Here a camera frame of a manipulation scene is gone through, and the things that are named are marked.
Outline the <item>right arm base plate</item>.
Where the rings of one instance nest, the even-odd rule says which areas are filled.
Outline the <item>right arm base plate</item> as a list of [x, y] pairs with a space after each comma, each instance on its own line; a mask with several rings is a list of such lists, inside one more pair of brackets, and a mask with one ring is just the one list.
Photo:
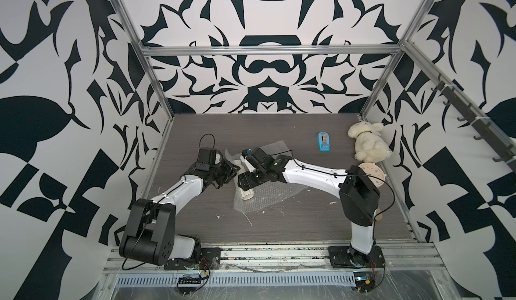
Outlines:
[[377, 269], [385, 267], [382, 249], [373, 244], [372, 250], [364, 254], [351, 246], [329, 246], [330, 264], [334, 269]]

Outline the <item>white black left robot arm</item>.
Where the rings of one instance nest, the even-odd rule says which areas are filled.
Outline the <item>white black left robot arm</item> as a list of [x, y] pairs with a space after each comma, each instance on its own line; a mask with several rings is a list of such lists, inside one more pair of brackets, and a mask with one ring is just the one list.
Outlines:
[[223, 159], [207, 165], [196, 162], [181, 179], [152, 199], [132, 205], [119, 246], [122, 258], [163, 266], [170, 259], [197, 261], [199, 242], [175, 233], [176, 215], [210, 185], [220, 188], [236, 176], [240, 167]]

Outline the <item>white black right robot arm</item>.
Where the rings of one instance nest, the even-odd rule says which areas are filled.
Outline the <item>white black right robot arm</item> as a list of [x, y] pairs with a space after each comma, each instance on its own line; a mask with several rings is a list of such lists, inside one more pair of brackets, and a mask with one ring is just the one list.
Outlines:
[[343, 212], [352, 223], [351, 249], [371, 253], [374, 246], [374, 224], [380, 191], [363, 169], [357, 166], [330, 169], [306, 164], [292, 156], [274, 156], [261, 148], [241, 153], [249, 170], [238, 176], [243, 191], [271, 182], [304, 185], [340, 199]]

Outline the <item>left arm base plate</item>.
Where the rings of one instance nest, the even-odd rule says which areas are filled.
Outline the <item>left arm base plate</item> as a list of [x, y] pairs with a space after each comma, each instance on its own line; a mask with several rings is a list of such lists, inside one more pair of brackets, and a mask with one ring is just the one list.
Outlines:
[[165, 270], [212, 270], [218, 269], [221, 259], [221, 248], [195, 248], [189, 258], [170, 258], [164, 266]]

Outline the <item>clear bubble wrap sheet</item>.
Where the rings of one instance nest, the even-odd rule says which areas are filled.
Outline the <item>clear bubble wrap sheet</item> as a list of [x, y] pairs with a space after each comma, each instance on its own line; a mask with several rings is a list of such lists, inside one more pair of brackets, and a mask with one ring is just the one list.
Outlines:
[[[288, 156], [292, 155], [291, 152], [287, 152], [288, 147], [283, 140], [259, 148], [268, 154], [280, 153]], [[240, 167], [240, 170], [237, 173], [238, 175], [249, 170], [241, 161], [240, 153], [231, 156], [231, 153], [226, 149], [224, 151], [224, 157], [228, 161]], [[265, 209], [273, 204], [289, 199], [308, 188], [308, 186], [300, 184], [267, 182], [250, 189], [249, 191], [242, 191], [237, 184], [237, 179], [237, 176], [233, 179], [233, 182], [235, 183], [233, 208], [241, 213], [249, 213]]]

